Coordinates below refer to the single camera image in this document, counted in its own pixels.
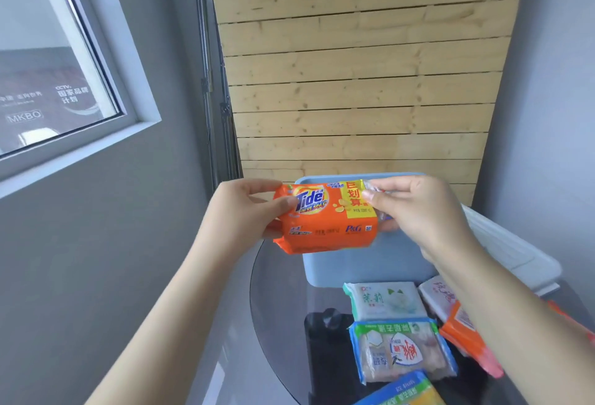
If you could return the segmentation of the orange and yellow soap packet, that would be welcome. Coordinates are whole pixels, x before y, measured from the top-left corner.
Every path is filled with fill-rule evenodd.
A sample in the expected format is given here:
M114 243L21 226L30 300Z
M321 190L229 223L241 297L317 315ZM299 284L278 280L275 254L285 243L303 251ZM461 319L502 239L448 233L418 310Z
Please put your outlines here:
M297 204L279 218L282 236L274 242L290 255L370 246L381 217L362 196L366 186L362 179L283 184L273 198L293 196Z

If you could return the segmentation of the person's left hand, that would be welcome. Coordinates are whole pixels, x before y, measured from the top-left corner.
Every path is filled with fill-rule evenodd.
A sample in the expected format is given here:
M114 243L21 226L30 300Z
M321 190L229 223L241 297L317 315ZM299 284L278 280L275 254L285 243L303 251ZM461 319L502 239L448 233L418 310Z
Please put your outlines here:
M258 204L266 200L257 194L274 192L281 186L281 182L271 179L220 183L206 209L196 243L212 252L239 256L260 239L280 238L281 216L260 216Z

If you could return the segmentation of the white and pink soap packet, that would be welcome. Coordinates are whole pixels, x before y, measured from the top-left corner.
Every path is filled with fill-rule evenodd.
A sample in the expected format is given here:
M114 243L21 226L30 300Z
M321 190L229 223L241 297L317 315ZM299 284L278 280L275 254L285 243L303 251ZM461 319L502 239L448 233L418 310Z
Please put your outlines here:
M457 302L457 297L441 275L418 286L418 292L431 314L445 323Z

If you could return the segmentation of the person's right forearm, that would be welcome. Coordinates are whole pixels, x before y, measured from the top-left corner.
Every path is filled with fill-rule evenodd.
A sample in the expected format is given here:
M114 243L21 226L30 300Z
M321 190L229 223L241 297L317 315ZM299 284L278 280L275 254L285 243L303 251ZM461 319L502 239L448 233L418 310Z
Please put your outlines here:
M529 405L595 405L595 346L470 234L420 239Z

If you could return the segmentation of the person's right hand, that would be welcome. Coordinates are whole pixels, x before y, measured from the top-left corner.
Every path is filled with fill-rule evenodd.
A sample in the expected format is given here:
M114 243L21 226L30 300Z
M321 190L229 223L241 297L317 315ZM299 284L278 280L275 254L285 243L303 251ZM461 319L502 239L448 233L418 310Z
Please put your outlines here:
M460 202L442 179L405 175L375 179L369 184L396 199L393 219L381 221L378 231L402 230L431 263L445 263L477 245Z

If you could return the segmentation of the grey framed window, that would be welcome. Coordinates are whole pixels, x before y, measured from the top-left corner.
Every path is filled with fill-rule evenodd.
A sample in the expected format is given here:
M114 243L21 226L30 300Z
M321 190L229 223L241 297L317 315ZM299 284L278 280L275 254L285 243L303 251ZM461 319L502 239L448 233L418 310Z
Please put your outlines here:
M121 0L0 0L0 199L161 120Z

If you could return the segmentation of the orange pink-edged soap packet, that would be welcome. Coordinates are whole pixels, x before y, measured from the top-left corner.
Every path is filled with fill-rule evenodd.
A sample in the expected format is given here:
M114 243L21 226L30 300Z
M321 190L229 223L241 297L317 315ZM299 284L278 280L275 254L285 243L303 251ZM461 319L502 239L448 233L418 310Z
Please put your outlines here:
M460 301L454 303L439 333L461 353L474 359L490 376L496 379L504 376L502 366L471 323Z

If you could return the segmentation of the clear blue-edged soap packet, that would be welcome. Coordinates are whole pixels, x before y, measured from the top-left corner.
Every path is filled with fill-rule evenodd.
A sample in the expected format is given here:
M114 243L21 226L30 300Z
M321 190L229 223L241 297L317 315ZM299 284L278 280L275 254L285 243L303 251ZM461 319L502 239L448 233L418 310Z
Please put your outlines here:
M423 371L431 381L456 377L456 360L433 318L357 321L348 328L363 385Z

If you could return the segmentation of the wooden slat panel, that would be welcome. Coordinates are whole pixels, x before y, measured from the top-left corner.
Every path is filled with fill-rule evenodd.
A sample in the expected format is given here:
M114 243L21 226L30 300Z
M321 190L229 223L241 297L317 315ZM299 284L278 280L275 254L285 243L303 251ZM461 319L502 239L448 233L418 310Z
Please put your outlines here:
M214 0L241 168L419 172L471 205L519 0Z

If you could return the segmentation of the blue yellow green soap packet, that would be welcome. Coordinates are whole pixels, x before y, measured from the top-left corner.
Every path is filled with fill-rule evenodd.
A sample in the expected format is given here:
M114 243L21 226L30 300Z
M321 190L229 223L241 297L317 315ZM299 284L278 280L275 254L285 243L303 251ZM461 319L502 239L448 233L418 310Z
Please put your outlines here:
M412 371L353 405L446 405L422 370Z

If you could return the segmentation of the grey metal door frame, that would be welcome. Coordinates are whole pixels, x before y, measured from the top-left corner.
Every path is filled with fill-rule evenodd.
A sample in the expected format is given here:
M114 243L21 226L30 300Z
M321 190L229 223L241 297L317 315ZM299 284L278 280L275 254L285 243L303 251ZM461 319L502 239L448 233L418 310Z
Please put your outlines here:
M243 177L214 0L196 0L213 188Z

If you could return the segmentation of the white plastic bin lid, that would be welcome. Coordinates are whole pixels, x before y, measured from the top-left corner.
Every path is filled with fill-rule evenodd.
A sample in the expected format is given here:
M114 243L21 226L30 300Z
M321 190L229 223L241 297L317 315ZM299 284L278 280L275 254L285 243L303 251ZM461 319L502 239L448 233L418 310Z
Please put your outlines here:
M528 288L538 296L560 289L562 267L557 260L470 207L462 208L485 251Z

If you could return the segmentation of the person's left forearm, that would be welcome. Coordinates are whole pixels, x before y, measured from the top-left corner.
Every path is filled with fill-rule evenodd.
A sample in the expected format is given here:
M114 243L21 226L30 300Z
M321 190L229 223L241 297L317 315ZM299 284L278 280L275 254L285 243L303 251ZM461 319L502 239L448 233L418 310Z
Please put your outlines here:
M85 405L185 405L235 264L261 238L201 228L182 265Z

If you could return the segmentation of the white and green soap packet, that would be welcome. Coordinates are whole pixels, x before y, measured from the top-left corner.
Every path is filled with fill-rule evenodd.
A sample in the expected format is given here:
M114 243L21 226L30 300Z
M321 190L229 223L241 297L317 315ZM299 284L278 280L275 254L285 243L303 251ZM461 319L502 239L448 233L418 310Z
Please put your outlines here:
M428 313L413 282L344 283L354 321L426 318Z

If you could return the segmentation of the light blue plastic storage bin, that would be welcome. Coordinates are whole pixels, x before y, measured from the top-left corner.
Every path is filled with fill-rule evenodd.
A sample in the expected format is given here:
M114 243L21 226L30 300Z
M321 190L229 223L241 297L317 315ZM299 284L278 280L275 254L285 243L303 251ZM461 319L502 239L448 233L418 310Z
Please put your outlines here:
M306 253L302 258L306 279L313 287L390 281L421 284L438 275L402 230L380 232L367 248Z

